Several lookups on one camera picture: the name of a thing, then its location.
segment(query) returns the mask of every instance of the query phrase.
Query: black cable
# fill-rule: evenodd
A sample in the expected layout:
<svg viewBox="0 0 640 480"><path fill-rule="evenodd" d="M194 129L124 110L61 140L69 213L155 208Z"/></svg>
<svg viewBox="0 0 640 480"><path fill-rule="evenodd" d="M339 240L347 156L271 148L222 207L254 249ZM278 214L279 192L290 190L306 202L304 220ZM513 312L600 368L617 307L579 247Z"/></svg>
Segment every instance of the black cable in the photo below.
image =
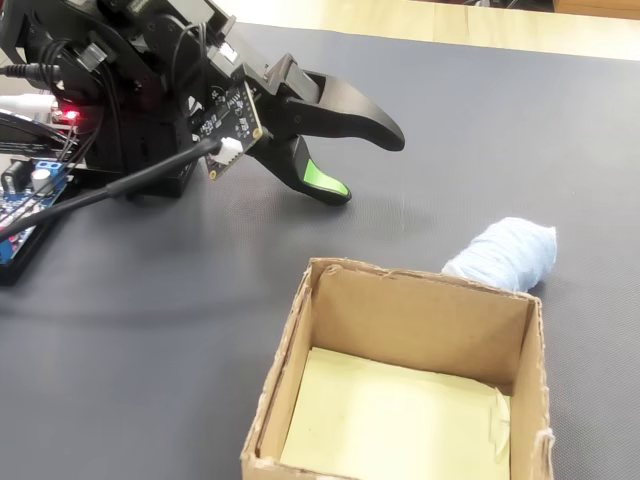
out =
<svg viewBox="0 0 640 480"><path fill-rule="evenodd" d="M59 82L62 80L62 71L57 65L47 65L45 68L53 70L52 76L54 81ZM34 82L44 82L45 78L42 75L42 68L39 63L29 63L22 65L7 65L0 68L0 75L4 75L9 78L22 78L24 80L31 80Z"/></svg>
<svg viewBox="0 0 640 480"><path fill-rule="evenodd" d="M180 108L180 113L184 117L190 115L189 112L185 112L182 107L182 101L180 100L180 93L178 91L178 87L176 84L176 62L178 61L178 53L180 52L180 47L182 46L182 41L184 37L186 37L191 30L199 28L198 25L188 25L185 29L180 32L180 36L178 37L178 43L176 43L176 48L173 50L173 58L171 59L171 68L169 69L169 91L173 92L176 97L176 101L178 102L178 107Z"/></svg>
<svg viewBox="0 0 640 480"><path fill-rule="evenodd" d="M167 173L193 163L207 153L216 153L217 151L220 151L221 147L222 144L219 140L207 137L190 149L163 160L157 165L145 168L133 175L129 175L128 177L121 178L120 180L110 183L104 188L80 195L79 197L59 203L58 205L54 205L46 210L41 210L34 215L12 223L4 230L0 230L0 242L3 242L9 237L12 237L13 235L35 225L59 218L62 215L78 210L82 207L98 203L102 200L106 200L107 198L114 198L127 193L133 193L141 187L158 180Z"/></svg>
<svg viewBox="0 0 640 480"><path fill-rule="evenodd" d="M118 92L116 90L116 83L111 74L111 69L108 65L100 65L98 69L100 75L104 78L104 84L107 94L109 105L111 106L111 113L113 114L114 128L115 128L115 143L116 151L120 160L120 165L123 169L126 168L124 161L124 152L122 149L122 111L120 110L120 101L118 99Z"/></svg>
<svg viewBox="0 0 640 480"><path fill-rule="evenodd" d="M35 132L33 130L29 130L28 128L22 128L19 125L16 125L15 122L11 121L11 116L13 114L7 114L7 116L0 114L0 126L2 127L6 127L6 128L11 128L13 130L17 130L19 132L22 133L26 133L30 136L33 135L37 135L38 133L44 133L44 132ZM50 140L55 140L58 143L62 143L64 144L66 142L66 137L64 135L55 135L55 133L51 132L51 134L49 135L49 139Z"/></svg>
<svg viewBox="0 0 640 480"><path fill-rule="evenodd" d="M207 24L200 24L200 68L202 69L202 82L204 84L204 97L202 99L202 108L207 111L209 108L209 81L207 79L209 59L207 57Z"/></svg>
<svg viewBox="0 0 640 480"><path fill-rule="evenodd" d="M80 48L77 42L69 39L52 40L46 44L38 54L38 76L43 78L43 83L58 101L76 106L92 105L93 102L87 102L77 96L70 96L67 90L62 90L58 88L57 85L62 71L56 63L61 56L63 56L70 65L86 73L84 67L78 63L77 58L67 51L68 47L74 45ZM104 84L95 73L91 74L91 78L104 90Z"/></svg>

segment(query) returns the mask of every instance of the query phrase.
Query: wire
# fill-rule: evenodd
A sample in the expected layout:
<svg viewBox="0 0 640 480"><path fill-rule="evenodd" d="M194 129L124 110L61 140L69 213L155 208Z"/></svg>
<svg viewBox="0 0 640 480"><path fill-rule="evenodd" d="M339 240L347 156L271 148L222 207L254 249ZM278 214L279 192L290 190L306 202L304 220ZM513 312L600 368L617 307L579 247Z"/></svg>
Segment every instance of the wire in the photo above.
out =
<svg viewBox="0 0 640 480"><path fill-rule="evenodd" d="M204 96L202 97L202 108L206 111L209 108L209 82L207 80L207 67L209 66L207 57L207 24L200 24L200 68L202 69L202 82L204 83Z"/></svg>
<svg viewBox="0 0 640 480"><path fill-rule="evenodd" d="M34 215L30 215L17 222L11 223L11 225L6 227L4 230L0 230L0 242L3 242L9 237L42 222L59 218L62 215L68 214L82 207L98 203L102 200L106 200L107 198L119 197L127 193L135 192L167 173L193 163L207 153L216 153L216 151L220 151L221 147L222 144L219 140L211 137L205 138L200 143L194 145L188 150L185 150L184 152L178 153L173 157L169 157L166 160L137 173L121 178L120 180L116 180L104 188L85 193L84 195L59 203L58 205L54 205L46 210L41 210Z"/></svg>
<svg viewBox="0 0 640 480"><path fill-rule="evenodd" d="M180 100L180 86L176 82L176 63L178 61L178 54L180 52L180 48L184 41L184 38L192 31L198 29L198 44L200 49L200 70L203 77L204 82L204 98L203 98L203 107L206 109L209 101L209 82L207 80L207 71L209 67L208 57L207 57L207 24L190 24L185 27L185 29L180 32L180 36L178 37L178 42L176 43L176 47L173 50L173 57L171 59L171 67L169 69L169 91L173 92L176 100L178 102L178 107L180 108L180 112L183 116L188 117L195 113L195 104L191 111L186 112L183 107L183 102ZM192 70L189 70L185 75L182 75L182 78L187 78Z"/></svg>
<svg viewBox="0 0 640 480"><path fill-rule="evenodd" d="M62 80L62 71L59 66L47 65L46 68L53 70L52 76L54 81ZM4 75L9 78L22 78L35 82L45 81L45 78L42 76L42 67L39 63L7 65L6 67L0 68L0 75Z"/></svg>
<svg viewBox="0 0 640 480"><path fill-rule="evenodd" d="M45 45L38 54L39 76L43 78L43 83L49 91L55 95L58 101L77 106L88 106L91 105L92 102L87 102L77 96L70 96L69 92L60 89L56 82L56 76L60 74L60 68L56 65L60 56L64 56L70 65L86 73L86 70L78 63L77 59L66 50L67 47L72 45L77 45L77 43L66 38L52 40ZM91 78L104 89L104 84L97 75L91 74Z"/></svg>
<svg viewBox="0 0 640 480"><path fill-rule="evenodd" d="M17 130L19 132L22 133L27 133L29 135L34 135L34 131L33 130L29 130L28 128L22 128L19 125L16 125L16 123L12 122L12 114L7 114L7 116L3 115L0 112L0 126L3 127L7 127L7 128L11 128L13 130ZM57 132L55 131L51 131L51 132L46 132L49 134L49 138L51 140L55 140L58 143L65 143L66 142L66 137L62 134L57 134Z"/></svg>
<svg viewBox="0 0 640 480"><path fill-rule="evenodd" d="M182 42L184 37L186 37L191 30L199 28L198 25L191 24L185 27L185 29L180 32L180 36L178 37L178 43L176 43L176 48L173 50L173 58L171 59L171 68L169 69L169 90L173 92L178 102L178 107L180 108L180 113L182 116L187 117L191 115L190 112L185 112L182 106L182 101L180 100L180 94L178 92L177 84L176 84L176 62L178 61L178 53L180 52L180 47L182 46Z"/></svg>
<svg viewBox="0 0 640 480"><path fill-rule="evenodd" d="M102 127L102 122L104 121L104 109L102 110L102 114L100 116L100 120L98 121L98 125L96 126L96 128L91 132L91 136L89 137L89 139L78 149L78 151L76 151L67 161L64 161L64 157L69 153L69 151L71 150L71 146L74 143L74 141L71 141L71 134L73 132L73 128L71 128L69 130L69 134L68 134L68 139L70 140L68 142L68 144L65 145L65 148L63 148L63 150L60 152L60 154L58 155L58 160L63 164L63 168L60 170L60 172L58 173L58 175L52 179L51 184L56 187L60 181L62 181L63 179L65 179L67 177L67 175L69 175L70 173L72 173L75 168L78 166L78 163L80 163L82 161L82 159L84 158L84 156L86 155L86 153L89 151L89 149L93 146L99 132L100 132L100 128ZM31 202L34 198L38 198L38 201L33 203L29 208L27 208L25 211L21 212L19 216L15 217L12 219L12 223L15 223L16 221L20 220L22 217L24 217L27 213L31 212L38 204L42 203L46 196L41 195L45 190L51 188L51 186L48 185L44 185L43 187L41 187L40 189L38 189L37 191L33 192L28 198L26 198L20 205L18 205L16 208L14 208L9 214L7 214L5 217L3 217L2 219L0 219L0 224L2 224L2 222L4 222L7 218L11 217L12 215L14 215L15 213L17 213L20 209L24 208L25 205L27 205L27 203Z"/></svg>
<svg viewBox="0 0 640 480"><path fill-rule="evenodd" d="M118 152L118 157L120 160L120 164L123 168L126 168L126 164L124 162L124 151L122 149L122 111L120 110L120 102L118 100L118 92L116 90L116 83L113 79L113 75L111 74L111 69L108 65L100 65L98 72L104 78L105 90L107 94L107 99L109 100L109 104L111 106L111 112L113 113L113 121L115 127L115 143L116 143L116 151Z"/></svg>

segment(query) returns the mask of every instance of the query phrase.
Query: wooden floor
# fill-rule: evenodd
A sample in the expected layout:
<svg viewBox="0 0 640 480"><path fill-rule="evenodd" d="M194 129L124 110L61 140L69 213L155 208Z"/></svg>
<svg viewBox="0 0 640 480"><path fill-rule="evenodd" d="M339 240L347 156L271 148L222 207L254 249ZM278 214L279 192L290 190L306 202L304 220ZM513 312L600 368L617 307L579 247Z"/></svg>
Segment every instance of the wooden floor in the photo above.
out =
<svg viewBox="0 0 640 480"><path fill-rule="evenodd" d="M410 0L216 0L241 22L640 60L640 21Z"/></svg>

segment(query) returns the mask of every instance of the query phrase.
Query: black circuit board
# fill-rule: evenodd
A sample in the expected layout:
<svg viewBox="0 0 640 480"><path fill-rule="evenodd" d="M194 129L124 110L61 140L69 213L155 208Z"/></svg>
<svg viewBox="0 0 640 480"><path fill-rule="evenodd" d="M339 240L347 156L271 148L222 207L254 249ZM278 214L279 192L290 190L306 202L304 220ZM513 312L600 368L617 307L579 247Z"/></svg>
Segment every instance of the black circuit board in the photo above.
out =
<svg viewBox="0 0 640 480"><path fill-rule="evenodd" d="M231 87L227 91L220 87L213 87L211 99L214 106L204 116L205 122L200 127L200 135L236 139L242 144L242 154L246 153L262 137L262 126L253 103L251 89L246 82ZM216 162L213 156L208 155L205 162L209 178L212 180L220 178L242 154L228 165Z"/></svg>

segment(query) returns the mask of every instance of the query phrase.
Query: connector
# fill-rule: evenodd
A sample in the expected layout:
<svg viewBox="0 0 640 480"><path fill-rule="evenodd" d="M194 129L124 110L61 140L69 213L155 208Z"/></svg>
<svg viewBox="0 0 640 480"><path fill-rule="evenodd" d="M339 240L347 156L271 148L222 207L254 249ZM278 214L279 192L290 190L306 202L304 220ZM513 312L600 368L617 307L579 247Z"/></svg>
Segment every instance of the connector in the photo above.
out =
<svg viewBox="0 0 640 480"><path fill-rule="evenodd" d="M242 155L242 143L235 138L225 137L222 139L220 153L212 155L213 159L222 165L229 165L238 156Z"/></svg>
<svg viewBox="0 0 640 480"><path fill-rule="evenodd" d="M48 115L56 106L56 97L25 93L23 95L0 95L0 109L33 118L36 113Z"/></svg>
<svg viewBox="0 0 640 480"><path fill-rule="evenodd" d="M46 65L44 70L51 72L53 69L53 81L55 83L62 80L62 71L60 67L55 65ZM0 75L4 75L10 78L23 78L25 80L31 80L33 82L44 82L42 77L42 70L39 63L29 63L27 65L8 65L0 68Z"/></svg>
<svg viewBox="0 0 640 480"><path fill-rule="evenodd" d="M46 170L49 172L49 181L51 182L53 188L58 191L60 190L62 187L64 187L66 185L66 181L64 180L64 177L62 176L62 171L63 171L63 166L60 162L47 162L47 161L41 161L36 163L36 167L35 167L36 172L37 171L41 171L41 170Z"/></svg>

